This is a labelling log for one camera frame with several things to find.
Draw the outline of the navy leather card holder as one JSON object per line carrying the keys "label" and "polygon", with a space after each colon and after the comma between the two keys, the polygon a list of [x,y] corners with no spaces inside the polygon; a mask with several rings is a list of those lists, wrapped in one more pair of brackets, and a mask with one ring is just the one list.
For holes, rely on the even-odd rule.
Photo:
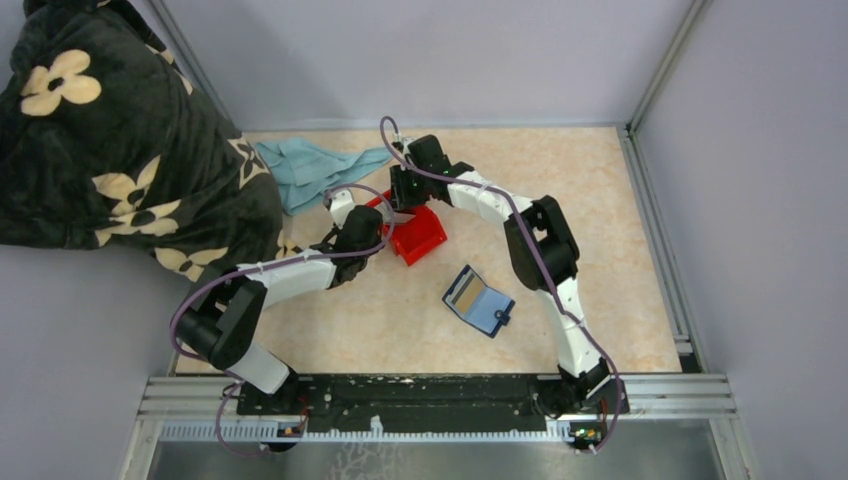
{"label": "navy leather card holder", "polygon": [[[455,310],[452,298],[457,287],[468,275],[478,276],[485,287],[468,313],[461,315]],[[461,321],[489,338],[495,338],[499,330],[510,322],[515,306],[512,298],[489,286],[470,265],[465,265],[459,272],[443,294],[442,302]]]}

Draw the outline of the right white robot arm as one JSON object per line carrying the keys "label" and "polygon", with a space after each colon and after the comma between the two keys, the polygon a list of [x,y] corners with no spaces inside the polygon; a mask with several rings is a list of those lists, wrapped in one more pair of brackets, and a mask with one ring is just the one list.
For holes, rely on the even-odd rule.
{"label": "right white robot arm", "polygon": [[395,208],[439,200],[502,228],[514,274],[539,295],[551,323],[561,380],[549,400],[557,409],[590,411],[611,379],[610,362],[587,327],[577,279],[580,251],[557,200],[514,194],[472,166],[452,163],[433,135],[396,133],[386,145],[400,163],[390,173]]}

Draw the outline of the red plastic bin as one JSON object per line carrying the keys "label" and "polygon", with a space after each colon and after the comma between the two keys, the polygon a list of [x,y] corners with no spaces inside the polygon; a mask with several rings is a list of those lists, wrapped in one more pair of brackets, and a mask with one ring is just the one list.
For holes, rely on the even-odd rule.
{"label": "red plastic bin", "polygon": [[426,205],[394,211],[395,227],[389,245],[411,267],[447,240],[438,216]]}

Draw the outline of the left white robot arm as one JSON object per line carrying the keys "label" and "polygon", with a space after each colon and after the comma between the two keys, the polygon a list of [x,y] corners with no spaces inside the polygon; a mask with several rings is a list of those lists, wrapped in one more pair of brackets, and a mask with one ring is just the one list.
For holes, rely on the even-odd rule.
{"label": "left white robot arm", "polygon": [[175,339],[215,369],[260,391],[277,414],[300,399],[297,374],[254,339],[262,312],[297,296],[353,280],[382,247],[383,216],[357,205],[341,226],[301,253],[270,264],[213,268],[201,276],[174,322]]}

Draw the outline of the gold credit card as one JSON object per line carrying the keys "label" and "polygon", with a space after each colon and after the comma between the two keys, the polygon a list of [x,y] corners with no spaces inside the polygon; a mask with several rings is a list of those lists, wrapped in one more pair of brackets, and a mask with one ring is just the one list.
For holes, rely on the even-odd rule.
{"label": "gold credit card", "polygon": [[454,292],[452,302],[455,310],[461,315],[467,314],[484,287],[485,284],[478,276],[468,275]]}

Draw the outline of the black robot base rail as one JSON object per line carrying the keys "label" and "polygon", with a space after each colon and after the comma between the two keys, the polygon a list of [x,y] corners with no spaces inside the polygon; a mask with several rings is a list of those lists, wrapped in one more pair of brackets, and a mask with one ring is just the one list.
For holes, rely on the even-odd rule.
{"label": "black robot base rail", "polygon": [[587,450],[630,411],[623,381],[586,387],[565,374],[302,375],[266,394],[246,384],[242,416],[291,415],[283,437],[375,433],[454,441],[550,435]]}

